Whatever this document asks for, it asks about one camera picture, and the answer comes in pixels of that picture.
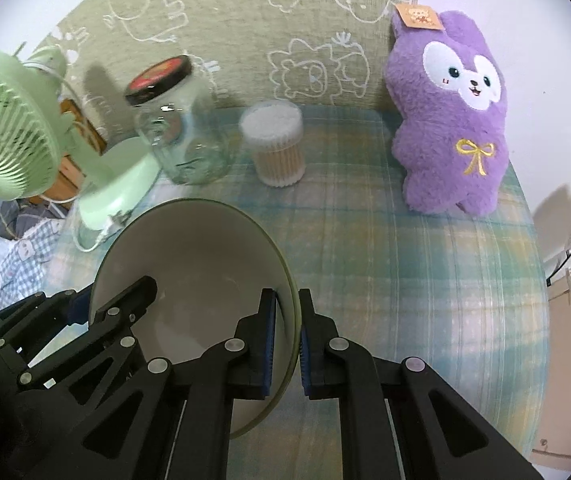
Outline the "wooden chair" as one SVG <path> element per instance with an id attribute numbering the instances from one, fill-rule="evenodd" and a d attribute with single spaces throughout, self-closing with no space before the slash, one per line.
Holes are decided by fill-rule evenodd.
<path id="1" fill-rule="evenodd" d="M 87 170 L 81 167 L 78 158 L 78 148 L 84 143 L 95 154 L 102 155 L 106 150 L 106 142 L 75 100 L 61 99 L 60 109 L 64 115 L 72 117 L 72 130 L 64 141 L 58 175 L 50 188 L 42 193 L 41 199 L 53 200 L 69 209 L 69 203 L 76 198 L 87 177 Z"/>

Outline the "green cartoon wall mat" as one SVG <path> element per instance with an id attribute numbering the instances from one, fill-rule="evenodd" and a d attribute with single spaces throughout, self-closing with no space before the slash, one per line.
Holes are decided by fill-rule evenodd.
<path id="1" fill-rule="evenodd" d="M 128 131 L 128 82 L 189 56 L 219 107 L 278 99 L 387 108 L 391 13 L 415 0 L 84 0 L 46 36 L 102 136 Z"/>

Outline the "purple plush bunny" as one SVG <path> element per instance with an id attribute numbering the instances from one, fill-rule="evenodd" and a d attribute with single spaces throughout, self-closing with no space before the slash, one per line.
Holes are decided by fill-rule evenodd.
<path id="1" fill-rule="evenodd" d="M 479 26 L 460 11 L 396 8 L 384 81 L 401 118 L 392 154 L 409 209 L 491 214 L 509 166 L 505 77 Z"/>

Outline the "cotton swab container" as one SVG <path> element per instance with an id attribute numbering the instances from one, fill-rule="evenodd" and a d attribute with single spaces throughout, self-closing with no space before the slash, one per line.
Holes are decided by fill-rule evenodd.
<path id="1" fill-rule="evenodd" d="M 289 101 L 257 103 L 244 110 L 238 125 L 262 183 L 285 188 L 302 179 L 306 169 L 304 123 L 297 105 Z"/>

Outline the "blue checkered bedding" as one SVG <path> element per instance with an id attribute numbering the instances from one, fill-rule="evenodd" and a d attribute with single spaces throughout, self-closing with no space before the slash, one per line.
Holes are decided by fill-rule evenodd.
<path id="1" fill-rule="evenodd" d="M 43 288 L 66 217 L 50 203 L 0 202 L 0 310 Z"/>

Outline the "glass jar with black lid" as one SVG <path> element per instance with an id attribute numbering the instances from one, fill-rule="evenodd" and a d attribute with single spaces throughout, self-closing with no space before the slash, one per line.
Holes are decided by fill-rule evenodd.
<path id="1" fill-rule="evenodd" d="M 229 138 L 218 122 L 212 91 L 188 55 L 166 58 L 127 84 L 136 133 L 174 183 L 215 181 L 229 169 Z"/>

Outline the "beige wooden door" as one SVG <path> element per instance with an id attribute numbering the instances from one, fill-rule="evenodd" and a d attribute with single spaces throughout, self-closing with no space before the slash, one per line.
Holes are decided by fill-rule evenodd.
<path id="1" fill-rule="evenodd" d="M 566 280 L 548 288 L 550 360 L 532 460 L 571 470 L 571 294 Z"/>

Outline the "green plaid tablecloth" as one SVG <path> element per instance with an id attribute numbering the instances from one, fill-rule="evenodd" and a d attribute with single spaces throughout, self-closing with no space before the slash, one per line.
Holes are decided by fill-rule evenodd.
<path id="1" fill-rule="evenodd" d="M 220 200 L 274 239 L 299 287 L 342 336 L 374 356 L 417 356 L 521 454 L 535 442 L 549 362 L 549 307 L 535 226 L 508 171 L 489 216 L 410 211 L 391 153 L 393 112 L 305 106 L 306 171 L 288 188 L 262 184 L 238 130 L 218 110 L 233 162 L 205 186 L 156 181 L 151 208 L 178 197 Z"/>

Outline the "large white patterned bowl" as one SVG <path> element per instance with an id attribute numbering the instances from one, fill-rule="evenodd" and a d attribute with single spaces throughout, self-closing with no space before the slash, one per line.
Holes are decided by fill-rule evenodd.
<path id="1" fill-rule="evenodd" d="M 154 278 L 156 299 L 133 324 L 147 359 L 177 364 L 231 338 L 238 321 L 257 312 L 262 291 L 278 295 L 270 394 L 238 401 L 231 434 L 262 422 L 291 382 L 299 358 L 301 307 L 282 252 L 248 214 L 217 200 L 184 198 L 158 205 L 116 237 L 92 286 L 89 320 L 141 276 Z"/>

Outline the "green desk fan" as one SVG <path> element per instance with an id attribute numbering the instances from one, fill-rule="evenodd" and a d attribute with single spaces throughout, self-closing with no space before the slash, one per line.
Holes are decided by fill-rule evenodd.
<path id="1" fill-rule="evenodd" d="M 72 130 L 60 109 L 67 60 L 56 47 L 27 61 L 0 52 L 0 200 L 41 195 L 53 184 Z M 76 200 L 80 226 L 102 244 L 127 226 L 159 174 L 159 164 L 139 138 L 126 139 L 102 155 L 78 148 L 86 181 Z"/>

